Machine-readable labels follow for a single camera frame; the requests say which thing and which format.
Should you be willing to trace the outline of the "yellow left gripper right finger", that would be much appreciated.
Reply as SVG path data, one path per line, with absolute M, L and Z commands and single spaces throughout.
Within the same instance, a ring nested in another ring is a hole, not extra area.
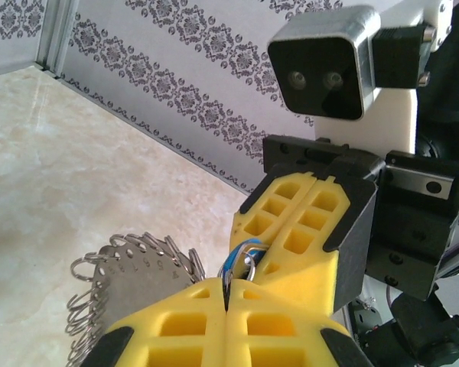
M 228 366 L 371 366 L 339 323 L 249 281 L 234 281 L 227 310 Z

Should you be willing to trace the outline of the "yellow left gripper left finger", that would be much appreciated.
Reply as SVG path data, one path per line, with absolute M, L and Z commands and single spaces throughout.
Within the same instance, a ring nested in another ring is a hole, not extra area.
M 222 280 L 208 278 L 111 325 L 82 366 L 225 366 Z

